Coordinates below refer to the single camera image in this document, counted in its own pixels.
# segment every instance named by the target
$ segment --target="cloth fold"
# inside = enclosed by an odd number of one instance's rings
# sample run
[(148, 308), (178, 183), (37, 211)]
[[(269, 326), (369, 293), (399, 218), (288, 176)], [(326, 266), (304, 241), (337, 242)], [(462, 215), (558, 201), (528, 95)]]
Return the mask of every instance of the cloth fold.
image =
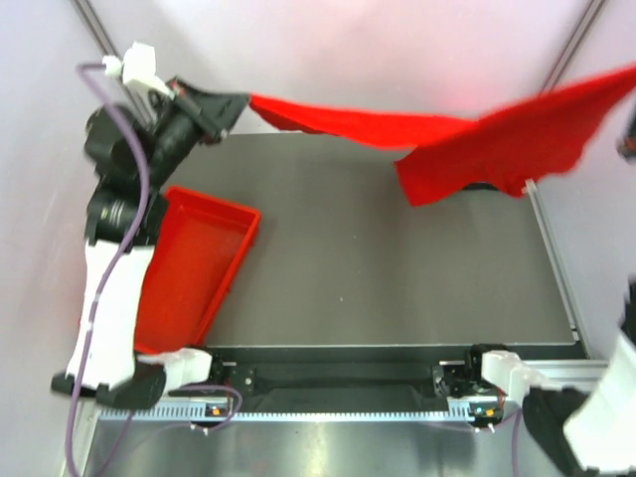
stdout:
[(281, 130), (342, 136), (387, 149), (413, 206), (486, 182), (511, 196), (526, 181), (570, 171), (609, 110), (636, 87), (636, 66), (529, 98), (471, 121), (294, 103), (253, 94), (250, 107)]

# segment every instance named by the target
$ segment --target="red towel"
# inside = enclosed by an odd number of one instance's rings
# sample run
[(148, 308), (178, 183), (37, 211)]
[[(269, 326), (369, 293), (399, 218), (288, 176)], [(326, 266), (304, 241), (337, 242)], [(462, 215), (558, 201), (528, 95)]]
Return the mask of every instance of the red towel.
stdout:
[(636, 67), (630, 67), (477, 121), (309, 106), (259, 95), (250, 106), (278, 129), (327, 133), (381, 148), (414, 147), (396, 168), (408, 201), (419, 206), (475, 182), (519, 197), (528, 179), (571, 170), (608, 111), (634, 87)]

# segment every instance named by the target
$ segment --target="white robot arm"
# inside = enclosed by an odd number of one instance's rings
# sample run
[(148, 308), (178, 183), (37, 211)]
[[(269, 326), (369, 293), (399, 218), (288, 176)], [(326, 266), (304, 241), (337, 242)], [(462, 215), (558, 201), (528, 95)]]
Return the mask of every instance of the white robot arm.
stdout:
[[(148, 158), (148, 206), (131, 246), (97, 296), (106, 269), (132, 229), (142, 194), (140, 172), (121, 125), (111, 117), (112, 111), (98, 109), (88, 120), (84, 145), (99, 183), (86, 211), (87, 275), (79, 335), (66, 370), (53, 377), (51, 387), (71, 395), (84, 361), (81, 396), (110, 407), (141, 410), (151, 408), (165, 393), (210, 376), (213, 358), (201, 349), (135, 354), (137, 308), (168, 207), (161, 187), (197, 144), (216, 144), (228, 135), (249, 96), (206, 93), (178, 78), (165, 83), (155, 75), (154, 49), (142, 44), (134, 44), (123, 61), (105, 57), (102, 68), (146, 97), (156, 113), (153, 124), (144, 127), (127, 108), (116, 107)], [(87, 336), (91, 340), (84, 357)]]
[(485, 353), (481, 367), (485, 381), (522, 407), (531, 435), (565, 475), (636, 470), (636, 346), (625, 333), (589, 396), (562, 389), (515, 353)]

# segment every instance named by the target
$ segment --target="purple cable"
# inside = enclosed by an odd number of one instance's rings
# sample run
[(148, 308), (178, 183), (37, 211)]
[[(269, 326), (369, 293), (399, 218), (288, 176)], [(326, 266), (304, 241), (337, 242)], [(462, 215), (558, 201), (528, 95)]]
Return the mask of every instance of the purple cable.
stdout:
[(521, 427), (521, 419), (524, 414), (519, 410), (515, 417), (515, 426), (513, 427), (512, 440), (512, 460), (513, 460), (513, 477), (520, 477), (519, 473), (519, 428)]
[[(233, 395), (235, 395), (237, 397), (237, 402), (235, 403), (235, 405), (232, 406), (232, 411), (219, 424), (217, 424), (214, 427), (210, 427), (209, 431), (217, 431), (217, 430), (222, 429), (223, 427), (227, 426), (230, 423), (230, 421), (232, 419), (234, 419), (235, 415), (237, 415), (237, 413), (240, 411), (240, 407), (242, 406), (242, 396), (240, 395), (240, 393), (237, 390), (235, 390), (234, 388), (230, 388), (228, 386), (188, 385), (188, 386), (184, 386), (182, 388), (179, 388), (179, 391), (210, 391), (210, 392), (225, 391), (226, 393), (232, 393)], [(157, 435), (162, 433), (164, 430), (176, 429), (176, 428), (184, 428), (184, 427), (192, 427), (192, 425), (193, 425), (190, 422), (173, 422), (173, 423), (164, 425), (163, 427), (160, 427), (160, 428), (150, 432), (148, 435), (146, 435), (144, 438), (142, 438), (139, 442), (134, 444), (132, 446), (132, 448), (128, 452), (126, 452), (125, 454), (123, 454), (123, 455), (121, 455), (118, 458), (113, 460), (114, 450), (118, 446), (118, 444), (121, 442), (121, 440), (122, 440), (121, 438), (123, 437), (123, 434), (125, 432), (127, 424), (129, 424), (129, 423), (130, 423), (130, 420), (126, 420), (126, 423), (124, 423), (124, 427), (122, 427), (121, 432), (119, 433), (119, 436), (117, 437), (117, 441), (116, 441), (115, 445), (113, 446), (113, 450), (110, 451), (110, 454), (104, 460), (104, 462), (101, 465), (101, 468), (97, 472), (97, 474), (100, 474), (103, 470), (105, 470), (107, 467), (109, 467), (110, 464), (112, 464), (113, 462), (115, 462), (115, 461), (118, 462), (118, 461), (127, 459), (128, 457), (130, 457), (130, 455), (132, 453), (134, 453), (137, 449), (139, 449), (139, 447), (144, 445), (149, 440), (154, 439)]]
[[(150, 172), (148, 170), (146, 155), (143, 151), (141, 143), (139, 142), (139, 138), (137, 137), (134, 130), (128, 123), (127, 119), (123, 116), (123, 114), (121, 114), (119, 109), (117, 109), (114, 106), (114, 104), (112, 103), (108, 95), (88, 75), (89, 71), (102, 71), (104, 70), (104, 68), (105, 66), (100, 63), (83, 64), (83, 65), (77, 66), (77, 71), (81, 79), (88, 86), (88, 88), (103, 103), (106, 113), (110, 116), (110, 118), (115, 123), (119, 131), (124, 136), (124, 139), (128, 143), (128, 146), (130, 147), (130, 150), (132, 151), (133, 156), (135, 158), (137, 169), (139, 171), (139, 182), (141, 183), (141, 188), (140, 188), (141, 191), (140, 191), (140, 198), (139, 198), (139, 206), (137, 208), (137, 214), (135, 215), (134, 220), (132, 221), (132, 224), (130, 225), (130, 229), (126, 232), (123, 240), (121, 241), (121, 244), (119, 245), (119, 248), (117, 249), (117, 252), (113, 256), (110, 263), (108, 264), (108, 267), (106, 268), (103, 276), (101, 277), (101, 280), (99, 281), (99, 285), (97, 286), (97, 289), (95, 291), (95, 296), (92, 300), (92, 304), (90, 305), (90, 311), (88, 314), (89, 325), (92, 325), (95, 321), (97, 306), (99, 304), (99, 296), (103, 292), (103, 289), (108, 281), (108, 278), (110, 277), (110, 274), (114, 270), (119, 259), (123, 256), (125, 250), (128, 248), (128, 246), (134, 239), (134, 236), (137, 233), (139, 226), (141, 225), (141, 221), (143, 220), (143, 216), (146, 211), (146, 206), (148, 203), (148, 194), (150, 191)], [(67, 457), (67, 465), (73, 477), (81, 477), (80, 472), (78, 471), (78, 468), (76, 466), (75, 460), (73, 458), (73, 447), (74, 447), (73, 434), (74, 434), (76, 416), (78, 413), (78, 403), (80, 401), (81, 381), (83, 380), (83, 373), (86, 368), (86, 362), (88, 361), (88, 351), (90, 350), (91, 341), (92, 341), (92, 326), (89, 326), (88, 330), (86, 331), (86, 336), (84, 339), (83, 349), (81, 353), (81, 360), (79, 362), (78, 375), (76, 376), (76, 382), (73, 387), (73, 393), (71, 394), (71, 408), (69, 410), (69, 419), (67, 421), (65, 452)], [(228, 416), (226, 417), (226, 419), (223, 420), (219, 425), (211, 428), (211, 430), (214, 430), (214, 431), (219, 430), (225, 427), (226, 425), (228, 425), (230, 421), (234, 418), (234, 416), (237, 414), (237, 412), (239, 412), (240, 407), (242, 406), (242, 396), (240, 395), (240, 393), (237, 390), (227, 386), (192, 385), (192, 386), (183, 387), (181, 389), (188, 390), (188, 391), (210, 391), (210, 392), (225, 391), (226, 393), (232, 393), (237, 397), (237, 403), (236, 405), (233, 406), (232, 412), (230, 412)], [(103, 473), (110, 466), (110, 464), (112, 464), (115, 454), (119, 448), (119, 445), (121, 444), (123, 440), (123, 436), (125, 435), (128, 428), (130, 427), (133, 415), (134, 415), (134, 412), (131, 412), (130, 415), (126, 418), (124, 425), (121, 428), (121, 431), (119, 435), (117, 436), (117, 439), (108, 454), (108, 457), (106, 457), (106, 459), (104, 460), (99, 470), (95, 473), (95, 476), (103, 475)], [(173, 424), (169, 424), (164, 427), (161, 427), (157, 431), (151, 433), (149, 436), (146, 436), (140, 442), (135, 444), (132, 450), (130, 450), (127, 454), (125, 454), (125, 456), (130, 455), (132, 452), (137, 450), (137, 448), (139, 448), (145, 442), (147, 442), (148, 440), (153, 438), (155, 435), (157, 435), (158, 433), (164, 430), (167, 430), (169, 428), (174, 428), (174, 427), (186, 427), (186, 426), (190, 427), (191, 424), (180, 422), (180, 423), (173, 423)]]
[[(101, 280), (99, 281), (99, 285), (97, 286), (97, 290), (95, 291), (94, 299), (92, 300), (92, 304), (90, 305), (90, 312), (88, 314), (88, 330), (86, 331), (86, 336), (83, 343), (83, 350), (81, 352), (81, 360), (79, 362), (78, 375), (76, 376), (75, 385), (73, 387), (73, 393), (71, 394), (71, 409), (69, 410), (69, 419), (67, 421), (67, 434), (66, 434), (66, 442), (65, 442), (65, 452), (67, 456), (67, 465), (73, 477), (81, 477), (80, 472), (76, 466), (75, 460), (73, 458), (73, 432), (76, 424), (76, 415), (78, 413), (78, 403), (80, 401), (80, 390), (81, 390), (81, 381), (83, 380), (83, 373), (86, 368), (86, 362), (88, 361), (88, 350), (90, 349), (90, 342), (92, 341), (92, 324), (95, 321), (95, 314), (97, 312), (97, 305), (99, 303), (99, 296), (103, 292), (103, 289), (106, 285), (108, 277), (114, 270), (115, 266), (119, 259), (123, 256), (125, 250), (128, 248), (132, 240), (134, 239), (139, 226), (141, 225), (141, 221), (143, 220), (143, 216), (146, 211), (146, 206), (148, 203), (148, 193), (150, 191), (150, 173), (148, 171), (148, 164), (146, 161), (146, 155), (143, 152), (143, 148), (141, 147), (141, 143), (139, 142), (139, 138), (133, 131), (130, 124), (126, 118), (121, 114), (119, 109), (117, 109), (108, 95), (99, 87), (99, 85), (88, 75), (89, 71), (102, 71), (105, 69), (105, 66), (100, 63), (91, 63), (91, 64), (83, 64), (77, 66), (77, 72), (79, 76), (86, 83), (88, 88), (99, 98), (99, 100), (103, 103), (103, 106), (115, 123), (115, 125), (119, 128), (121, 133), (123, 134), (130, 150), (132, 151), (135, 162), (137, 164), (137, 169), (139, 171), (139, 182), (141, 183), (141, 192), (139, 194), (139, 206), (137, 208), (137, 214), (135, 215), (132, 224), (130, 225), (130, 229), (126, 232), (117, 252), (113, 256), (112, 260), (108, 264), (106, 271), (104, 272)], [(110, 452), (109, 457), (111, 458), (114, 455), (114, 451), (116, 451), (116, 447), (119, 442), (115, 444), (115, 448)], [(104, 464), (98, 474), (101, 474), (105, 467), (107, 466), (107, 462)]]

